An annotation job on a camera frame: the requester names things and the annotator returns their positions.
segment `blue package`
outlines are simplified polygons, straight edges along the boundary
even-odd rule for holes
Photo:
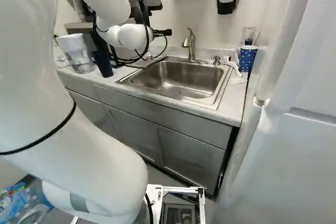
[[[23,220],[40,223],[53,208],[41,190],[26,188],[24,183],[0,192],[0,224],[14,224]]]

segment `blue polka dot cup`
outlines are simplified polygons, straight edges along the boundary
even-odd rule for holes
[[[250,72],[253,66],[254,58],[256,57],[258,47],[256,46],[241,46],[239,57],[239,70],[241,72]]]

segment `white wall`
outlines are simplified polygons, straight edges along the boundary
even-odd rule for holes
[[[162,0],[162,3],[163,10],[153,12],[151,26],[171,28],[170,45],[180,46],[188,34],[186,28],[190,27],[200,48],[223,48],[239,44],[242,27],[261,27],[268,0],[240,0],[231,15],[217,14],[217,0]],[[265,42],[268,35],[261,39]]]

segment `faucet handle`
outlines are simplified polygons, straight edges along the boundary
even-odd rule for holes
[[[193,40],[195,40],[196,36],[195,36],[195,34],[193,33],[193,31],[191,30],[191,28],[187,27],[187,29],[188,29],[189,32],[190,32],[190,35],[189,35],[189,36],[190,36]]]
[[[211,59],[214,60],[214,65],[215,66],[219,66],[221,64],[220,56],[212,56]]]

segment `cabinet door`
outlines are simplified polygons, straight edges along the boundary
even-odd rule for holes
[[[217,184],[225,152],[160,126],[157,132],[166,168],[205,187],[212,194]]]
[[[117,132],[112,122],[107,117],[100,102],[85,97],[84,95],[75,93],[71,90],[68,90],[68,92],[77,103],[78,108],[95,126],[104,131],[106,134],[109,134],[110,136],[118,139]]]
[[[156,133],[156,125],[108,105],[104,106],[110,112],[119,133],[120,141],[146,159],[163,166],[162,150]]]

